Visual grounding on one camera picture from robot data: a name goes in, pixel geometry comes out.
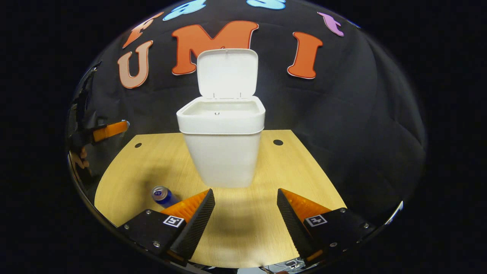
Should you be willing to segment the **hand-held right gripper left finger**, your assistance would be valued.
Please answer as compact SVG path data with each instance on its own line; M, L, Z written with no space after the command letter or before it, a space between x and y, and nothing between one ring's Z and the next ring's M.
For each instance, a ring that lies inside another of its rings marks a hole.
M195 253L214 206L214 193L209 188L164 210L143 210L117 231L144 251L185 267Z

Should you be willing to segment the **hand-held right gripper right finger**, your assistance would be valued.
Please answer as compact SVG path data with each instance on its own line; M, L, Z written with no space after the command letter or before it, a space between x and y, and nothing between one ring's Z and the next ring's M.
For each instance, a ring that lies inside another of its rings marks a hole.
M377 231L359 214L329 209L283 188L277 205L294 247L304 263L332 263Z

